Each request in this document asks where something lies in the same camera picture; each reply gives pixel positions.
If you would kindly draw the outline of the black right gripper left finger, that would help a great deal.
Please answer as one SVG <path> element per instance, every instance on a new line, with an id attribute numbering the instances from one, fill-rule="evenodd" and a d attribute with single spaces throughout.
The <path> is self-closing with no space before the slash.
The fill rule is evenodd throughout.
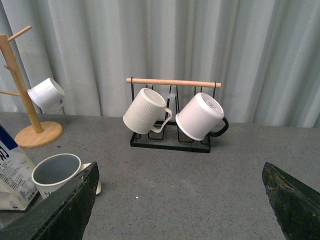
<path id="1" fill-rule="evenodd" d="M 99 180 L 96 162 L 0 230 L 2 240 L 81 240 L 92 214 Z"/>

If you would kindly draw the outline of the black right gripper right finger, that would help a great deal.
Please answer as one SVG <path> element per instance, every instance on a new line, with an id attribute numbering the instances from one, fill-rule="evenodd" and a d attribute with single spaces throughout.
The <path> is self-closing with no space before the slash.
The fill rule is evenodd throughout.
<path id="1" fill-rule="evenodd" d="M 262 181 L 277 222 L 287 240 L 320 238 L 320 193 L 266 162 Z"/>

